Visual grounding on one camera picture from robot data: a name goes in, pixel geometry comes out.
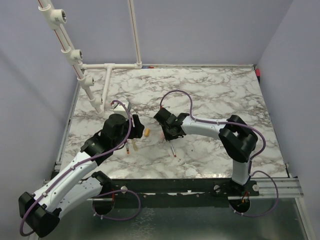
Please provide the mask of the orange-yellow marker cap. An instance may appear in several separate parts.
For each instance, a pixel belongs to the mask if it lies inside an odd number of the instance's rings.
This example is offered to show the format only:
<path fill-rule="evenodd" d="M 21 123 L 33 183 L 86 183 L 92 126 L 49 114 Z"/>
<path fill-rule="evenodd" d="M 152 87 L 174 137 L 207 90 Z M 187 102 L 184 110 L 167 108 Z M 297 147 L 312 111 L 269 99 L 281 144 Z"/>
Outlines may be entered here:
<path fill-rule="evenodd" d="M 144 132 L 144 136 L 145 137 L 148 137 L 149 135 L 150 135 L 150 129 L 149 128 L 147 128 L 146 130 L 145 130 L 145 132 Z"/>

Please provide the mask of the yellow highlighter pen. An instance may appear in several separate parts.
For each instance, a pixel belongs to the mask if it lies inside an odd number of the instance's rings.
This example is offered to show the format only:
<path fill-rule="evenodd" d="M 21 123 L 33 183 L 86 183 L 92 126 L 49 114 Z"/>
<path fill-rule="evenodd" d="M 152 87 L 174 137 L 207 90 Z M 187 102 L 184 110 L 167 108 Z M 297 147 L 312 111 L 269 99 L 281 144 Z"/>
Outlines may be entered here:
<path fill-rule="evenodd" d="M 132 140 L 131 142 L 132 142 L 133 149 L 137 152 L 139 149 L 136 145 L 136 142 L 134 140 Z"/>

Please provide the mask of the red orange-ended pen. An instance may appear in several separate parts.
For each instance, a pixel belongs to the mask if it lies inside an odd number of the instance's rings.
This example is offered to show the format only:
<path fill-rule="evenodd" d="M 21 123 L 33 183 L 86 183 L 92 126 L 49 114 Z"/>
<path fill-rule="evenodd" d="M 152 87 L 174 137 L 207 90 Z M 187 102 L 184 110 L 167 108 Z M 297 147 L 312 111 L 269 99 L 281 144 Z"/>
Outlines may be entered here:
<path fill-rule="evenodd" d="M 126 148 L 126 153 L 129 155 L 130 154 L 130 149 L 129 149 L 129 143 L 125 143 L 125 148 Z"/>

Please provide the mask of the white red-tipped pen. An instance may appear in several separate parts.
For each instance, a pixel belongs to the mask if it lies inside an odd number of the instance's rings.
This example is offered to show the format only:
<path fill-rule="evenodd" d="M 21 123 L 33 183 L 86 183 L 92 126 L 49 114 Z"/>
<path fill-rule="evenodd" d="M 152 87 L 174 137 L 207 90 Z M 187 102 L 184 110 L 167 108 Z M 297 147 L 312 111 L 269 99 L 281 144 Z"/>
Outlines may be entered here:
<path fill-rule="evenodd" d="M 176 158 L 177 154 L 176 154 L 176 151 L 174 149 L 174 146 L 171 144 L 170 147 L 171 147 L 171 151 L 172 151 L 173 156 Z"/>

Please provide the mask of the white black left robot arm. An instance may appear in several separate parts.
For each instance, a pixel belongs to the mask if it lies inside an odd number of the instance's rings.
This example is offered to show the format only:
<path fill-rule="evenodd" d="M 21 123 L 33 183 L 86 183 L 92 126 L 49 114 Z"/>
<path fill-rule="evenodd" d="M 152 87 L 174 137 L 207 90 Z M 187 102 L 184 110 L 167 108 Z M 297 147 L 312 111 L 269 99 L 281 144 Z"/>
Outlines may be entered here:
<path fill-rule="evenodd" d="M 27 224 L 39 237 L 50 234 L 73 208 L 90 198 L 119 193 L 112 180 L 95 169 L 127 140 L 140 139 L 145 127 L 138 115 L 111 114 L 102 130 L 85 141 L 71 163 L 34 193 L 24 192 L 18 199 L 20 235 Z"/>

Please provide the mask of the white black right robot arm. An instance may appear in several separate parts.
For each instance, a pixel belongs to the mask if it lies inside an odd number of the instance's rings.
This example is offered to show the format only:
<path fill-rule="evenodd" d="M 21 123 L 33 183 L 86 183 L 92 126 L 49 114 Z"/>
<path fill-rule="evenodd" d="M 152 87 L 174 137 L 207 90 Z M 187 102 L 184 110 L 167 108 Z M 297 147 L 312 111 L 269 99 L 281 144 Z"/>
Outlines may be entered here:
<path fill-rule="evenodd" d="M 248 189 L 250 156 L 256 148 L 258 136 L 237 115 L 228 119 L 198 119 L 189 113 L 175 116 L 164 107 L 153 117 L 161 126 L 166 141 L 186 135 L 199 135 L 220 140 L 232 159 L 232 176 L 229 189 L 240 196 Z"/>

